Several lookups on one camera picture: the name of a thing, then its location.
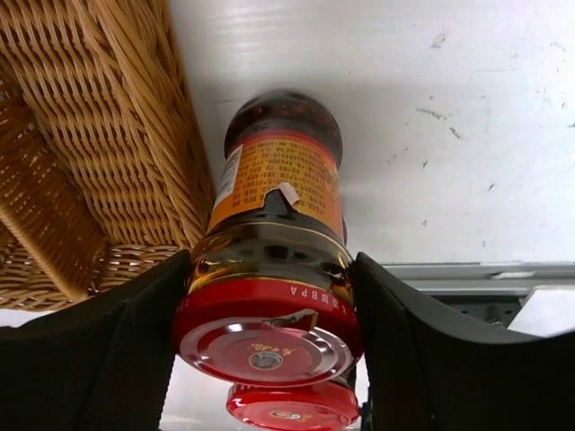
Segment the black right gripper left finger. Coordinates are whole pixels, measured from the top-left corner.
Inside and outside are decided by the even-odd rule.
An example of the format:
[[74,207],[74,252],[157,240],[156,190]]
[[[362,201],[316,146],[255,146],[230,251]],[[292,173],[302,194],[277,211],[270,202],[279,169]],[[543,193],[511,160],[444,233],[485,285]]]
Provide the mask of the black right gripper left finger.
[[105,293],[3,327],[1,428],[159,429],[190,272],[190,254],[179,251]]

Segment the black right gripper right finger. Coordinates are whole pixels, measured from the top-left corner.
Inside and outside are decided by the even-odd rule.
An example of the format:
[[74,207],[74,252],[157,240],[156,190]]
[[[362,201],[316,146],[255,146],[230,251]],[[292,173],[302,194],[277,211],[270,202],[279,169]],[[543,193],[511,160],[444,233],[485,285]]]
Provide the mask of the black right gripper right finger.
[[480,321],[360,253],[352,265],[376,430],[571,430],[574,335]]

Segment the brown wicker divided tray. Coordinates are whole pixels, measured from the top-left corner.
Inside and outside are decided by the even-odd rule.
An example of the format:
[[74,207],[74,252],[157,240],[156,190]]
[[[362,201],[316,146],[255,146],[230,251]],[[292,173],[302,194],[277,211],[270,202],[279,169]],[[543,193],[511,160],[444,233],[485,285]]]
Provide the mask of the brown wicker divided tray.
[[1,4],[1,305],[44,312],[193,247],[214,186],[165,1]]

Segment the red-lid sauce jar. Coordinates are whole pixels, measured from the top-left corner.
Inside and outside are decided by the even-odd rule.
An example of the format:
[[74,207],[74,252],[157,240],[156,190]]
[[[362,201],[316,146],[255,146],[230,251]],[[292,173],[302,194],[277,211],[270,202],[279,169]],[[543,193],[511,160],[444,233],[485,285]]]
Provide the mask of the red-lid sauce jar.
[[342,430],[360,416],[355,392],[334,381],[280,389],[235,384],[226,410],[245,425],[269,430]]
[[172,325],[186,363],[270,388],[345,374],[362,352],[346,247],[337,121],[301,92],[233,116],[206,235]]

